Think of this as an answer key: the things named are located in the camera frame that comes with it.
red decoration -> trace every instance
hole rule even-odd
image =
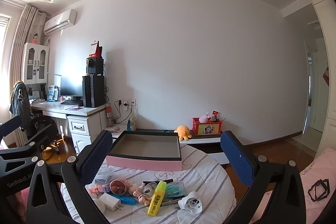
[[[89,57],[100,57],[99,41],[98,42],[95,41],[90,45]]]
[[[325,82],[327,83],[327,85],[329,86],[329,66],[326,68],[322,77],[325,80]]]

doorway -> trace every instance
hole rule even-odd
[[[329,67],[325,40],[312,4],[286,17],[295,23],[305,38],[308,65],[307,113],[303,134],[293,137],[315,155],[324,130],[329,101]]]

keyboard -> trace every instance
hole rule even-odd
[[[83,104],[83,101],[81,100],[65,100],[63,102],[61,102],[61,105],[80,105],[80,104]]]

power cord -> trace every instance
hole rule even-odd
[[[117,109],[118,114],[119,114],[117,117],[113,117],[113,122],[115,123],[117,121],[117,119],[119,119],[121,117],[121,113],[120,113],[121,100],[115,101],[114,106]]]
[[[115,123],[122,123],[123,121],[125,121],[132,113],[132,106],[133,106],[133,103],[130,105],[131,110],[130,110],[129,114],[127,115],[127,117],[125,119],[123,119],[121,122],[115,122]]]
[[[105,64],[104,64],[104,66],[103,66],[103,71],[104,71],[104,74],[105,74],[105,86],[104,86],[104,93],[105,93],[105,103],[107,103],[109,100],[110,100],[110,98],[107,96],[107,92],[109,92],[109,87],[106,85],[106,72],[105,72]]]

computer monitor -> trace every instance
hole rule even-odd
[[[76,71],[73,73],[66,73],[61,75],[61,96],[83,96],[83,71]]]

